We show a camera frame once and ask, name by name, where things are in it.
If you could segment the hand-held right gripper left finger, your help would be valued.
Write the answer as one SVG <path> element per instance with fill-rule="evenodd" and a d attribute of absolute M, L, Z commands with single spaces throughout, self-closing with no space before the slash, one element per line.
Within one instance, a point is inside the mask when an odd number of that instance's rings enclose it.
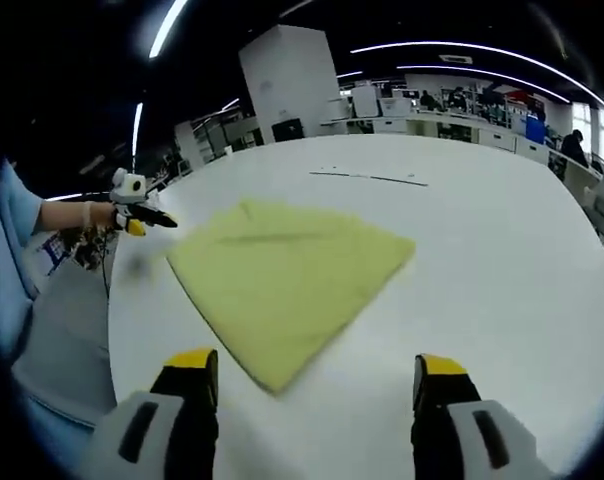
<path fill-rule="evenodd" d="M 211 479 L 219 436 L 218 352 L 167 360 L 148 391 L 136 391 L 96 426 L 89 479 Z"/>

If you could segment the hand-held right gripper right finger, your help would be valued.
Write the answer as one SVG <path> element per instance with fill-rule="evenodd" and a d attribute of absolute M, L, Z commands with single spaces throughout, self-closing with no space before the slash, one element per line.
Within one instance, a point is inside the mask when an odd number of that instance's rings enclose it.
<path fill-rule="evenodd" d="M 417 479 L 546 477 L 533 434 L 451 358 L 415 357 L 411 443 Z"/>

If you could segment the person's left hand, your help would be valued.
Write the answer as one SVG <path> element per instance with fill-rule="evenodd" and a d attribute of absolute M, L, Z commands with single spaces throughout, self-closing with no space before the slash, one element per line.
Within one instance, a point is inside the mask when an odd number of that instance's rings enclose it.
<path fill-rule="evenodd" d="M 84 228 L 115 227 L 117 211 L 112 203 L 86 201 L 83 203 L 81 213 Z"/>

